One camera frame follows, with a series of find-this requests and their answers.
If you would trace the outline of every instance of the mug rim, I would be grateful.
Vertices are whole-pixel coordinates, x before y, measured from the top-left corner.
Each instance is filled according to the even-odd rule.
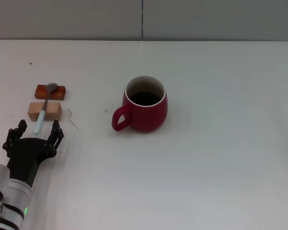
[[[130,100],[130,98],[128,97],[128,95],[127,95],[127,86],[129,85],[129,83],[130,83],[132,80],[134,80],[134,79],[136,79],[136,78],[140,78],[140,77],[153,78],[153,79],[157,80],[157,81],[162,85],[163,90],[164,90],[164,94],[163,94],[162,99],[161,99],[160,101],[158,101],[156,104],[152,104],[152,105],[140,105],[140,104],[134,103],[134,102],[133,102],[132,100]],[[132,79],[127,83],[127,85],[125,86],[124,93],[125,93],[125,96],[127,97],[128,101],[130,101],[132,104],[134,104],[134,105],[136,105],[136,106],[139,106],[139,107],[145,107],[145,108],[146,108],[146,107],[153,107],[153,106],[156,106],[156,105],[158,105],[159,103],[161,103],[161,102],[164,100],[164,98],[165,98],[165,96],[166,96],[166,94],[167,94],[167,90],[166,90],[166,88],[164,87],[164,85],[162,84],[162,82],[159,81],[157,78],[154,78],[154,77],[152,77],[152,76],[147,76],[147,75],[141,75],[141,76],[137,76],[137,77],[135,77],[135,78],[132,78]]]

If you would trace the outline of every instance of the mug handle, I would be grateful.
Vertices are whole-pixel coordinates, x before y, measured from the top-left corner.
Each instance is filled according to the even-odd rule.
[[[129,106],[124,105],[121,108],[118,108],[112,117],[112,127],[115,131],[121,131],[129,125],[129,120],[123,120],[119,123],[119,119],[122,115],[129,113]]]

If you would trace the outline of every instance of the red mug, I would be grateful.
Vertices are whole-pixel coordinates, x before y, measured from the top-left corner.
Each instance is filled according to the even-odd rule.
[[[168,113],[167,91],[156,78],[139,76],[125,87],[122,107],[112,117],[112,127],[121,131],[127,126],[150,132],[162,125]]]

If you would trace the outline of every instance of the spoon handle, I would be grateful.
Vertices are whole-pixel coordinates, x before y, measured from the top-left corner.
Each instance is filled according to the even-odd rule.
[[[43,121],[44,121],[45,113],[46,113],[45,110],[41,110],[40,111],[40,113],[38,115],[38,119],[36,121],[36,126],[35,126],[35,128],[33,130],[33,134],[34,135],[39,134],[40,129],[41,129],[42,124],[43,124]]]

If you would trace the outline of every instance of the light wooden block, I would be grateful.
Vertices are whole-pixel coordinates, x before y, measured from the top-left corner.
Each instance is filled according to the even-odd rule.
[[[42,110],[44,102],[31,102],[28,110],[28,115],[31,121],[37,121],[38,115]],[[62,117],[62,107],[59,102],[48,102],[45,121],[60,121]]]

